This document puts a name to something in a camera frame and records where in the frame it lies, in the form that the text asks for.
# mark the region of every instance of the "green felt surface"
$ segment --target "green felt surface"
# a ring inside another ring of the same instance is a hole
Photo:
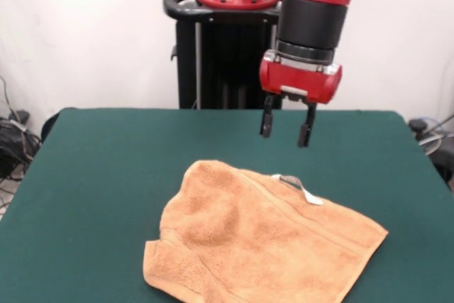
[[[68,110],[0,221],[1,302],[173,302],[142,277],[146,240],[198,159],[300,177],[390,232],[346,302],[452,302],[454,201],[401,117],[320,112]]]

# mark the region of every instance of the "black cylindrical joint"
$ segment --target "black cylindrical joint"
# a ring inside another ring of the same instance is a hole
[[[334,49],[306,48],[305,46],[282,42],[279,39],[276,41],[276,51],[282,57],[311,64],[330,65],[334,59]]]
[[[306,48],[333,50],[341,39],[347,6],[282,0],[277,39]]]

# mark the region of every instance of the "towel tag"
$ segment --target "towel tag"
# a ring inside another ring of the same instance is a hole
[[[282,182],[286,182],[287,184],[295,186],[296,188],[303,191],[304,196],[306,197],[306,201],[308,203],[317,205],[317,206],[323,205],[323,201],[320,198],[316,197],[315,195],[312,195],[311,193],[309,193],[308,191],[306,191],[304,189],[303,184],[301,183],[301,180],[298,179],[297,177],[292,177],[291,175],[275,174],[275,175],[272,175],[271,178],[282,181]]]

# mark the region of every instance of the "orange towel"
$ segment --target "orange towel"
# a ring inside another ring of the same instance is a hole
[[[387,231],[322,201],[267,175],[196,162],[164,209],[160,240],[146,243],[145,281],[188,303],[341,302]]]

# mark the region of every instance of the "white label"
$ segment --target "white label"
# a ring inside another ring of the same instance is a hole
[[[301,183],[301,181],[298,178],[296,178],[296,177],[286,177],[286,176],[281,175],[281,174],[272,175],[271,178],[275,179],[275,180],[282,181],[282,182],[290,182],[290,183],[296,185],[297,187],[300,188],[301,191],[303,191],[304,196],[306,197],[306,201],[308,203],[313,204],[313,205],[317,205],[317,206],[322,206],[323,205],[323,200],[321,200],[320,198],[318,198],[315,195],[311,194],[310,192],[306,191],[304,189],[304,187],[303,187],[303,184]]]

